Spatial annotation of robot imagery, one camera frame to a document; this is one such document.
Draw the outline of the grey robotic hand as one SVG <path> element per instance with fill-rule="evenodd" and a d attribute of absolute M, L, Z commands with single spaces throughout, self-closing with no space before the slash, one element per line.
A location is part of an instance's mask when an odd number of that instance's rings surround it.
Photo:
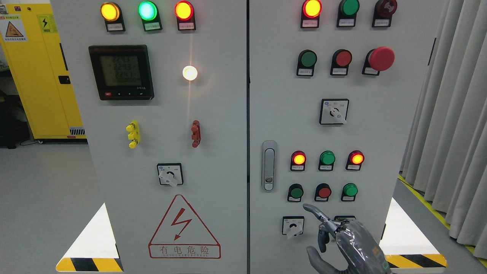
<path fill-rule="evenodd" d="M 333 221 L 314 205 L 303 204 L 321 224 L 318 226 L 318 252 L 313 246 L 306 248 L 310 264 L 320 274 L 391 274 L 385 255 L 371 233 L 356 220 Z M 320 253 L 326 251 L 330 236 L 348 262 L 345 270 L 339 270 L 324 261 Z"/>

